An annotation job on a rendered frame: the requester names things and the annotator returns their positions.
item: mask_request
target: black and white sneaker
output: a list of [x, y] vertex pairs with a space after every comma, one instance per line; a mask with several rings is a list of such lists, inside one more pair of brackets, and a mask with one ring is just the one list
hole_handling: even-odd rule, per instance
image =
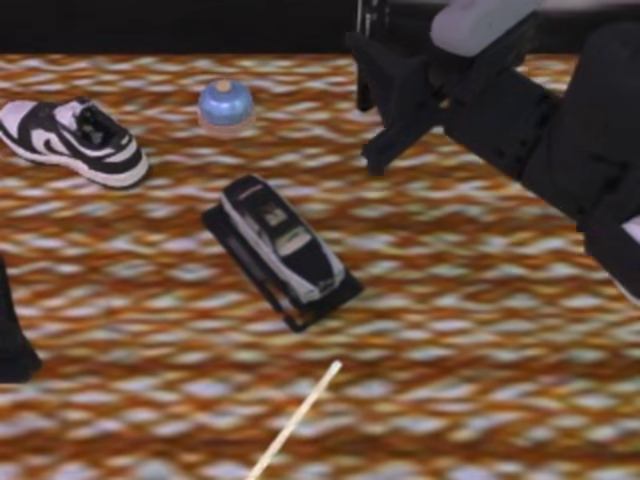
[[130, 187], [149, 170], [129, 131], [85, 98], [9, 102], [0, 110], [0, 137], [25, 160], [68, 167], [110, 188]]

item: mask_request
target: white stick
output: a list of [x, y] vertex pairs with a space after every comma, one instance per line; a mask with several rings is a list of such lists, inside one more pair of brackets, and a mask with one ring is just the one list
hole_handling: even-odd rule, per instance
[[298, 407], [298, 410], [296, 410], [293, 416], [289, 419], [278, 436], [273, 440], [273, 442], [271, 442], [271, 445], [269, 445], [267, 451], [262, 454], [262, 457], [260, 457], [260, 460], [258, 461], [256, 466], [253, 467], [253, 470], [251, 470], [251, 473], [247, 477], [247, 480], [258, 480], [262, 472], [264, 472], [264, 469], [267, 468], [269, 463], [271, 463], [273, 457], [278, 454], [278, 452], [284, 445], [284, 442], [287, 441], [287, 438], [289, 438], [291, 432], [293, 432], [293, 430], [298, 426], [298, 424], [302, 420], [302, 417], [305, 416], [305, 414], [309, 411], [318, 397], [322, 395], [322, 392], [327, 389], [329, 382], [331, 381], [331, 379], [333, 379], [333, 377], [335, 377], [335, 375], [340, 371], [341, 368], [342, 362], [340, 362], [339, 360], [334, 361], [329, 366], [329, 369], [324, 374], [324, 377], [322, 377], [322, 379], [318, 382], [314, 389], [311, 390], [309, 396], [307, 396], [305, 401], [302, 402], [302, 405]]

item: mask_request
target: blue ball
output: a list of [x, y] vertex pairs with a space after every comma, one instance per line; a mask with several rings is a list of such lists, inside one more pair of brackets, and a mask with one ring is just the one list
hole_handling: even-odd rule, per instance
[[200, 93], [198, 108], [203, 120], [215, 126], [229, 127], [244, 122], [253, 113], [249, 89], [235, 80], [219, 80]]

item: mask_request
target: car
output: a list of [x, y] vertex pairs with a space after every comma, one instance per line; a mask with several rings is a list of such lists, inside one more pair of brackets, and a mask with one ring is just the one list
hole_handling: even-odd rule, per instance
[[222, 191], [220, 203], [234, 229], [303, 304], [338, 288], [346, 268], [269, 183], [245, 175]]

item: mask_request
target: orange textured floor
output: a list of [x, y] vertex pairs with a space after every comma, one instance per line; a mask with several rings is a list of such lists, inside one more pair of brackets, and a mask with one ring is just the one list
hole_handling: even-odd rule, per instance
[[[528, 74], [562, 91], [573, 60]], [[197, 127], [246, 81], [255, 129]], [[434, 133], [371, 178], [348, 57], [0, 57], [2, 100], [88, 95], [153, 163], [131, 192], [0, 148], [0, 252], [46, 362], [0, 388], [1, 480], [242, 479], [333, 359], [272, 480], [640, 478], [640, 322], [552, 208]], [[199, 215], [271, 180], [366, 285], [290, 333]]]

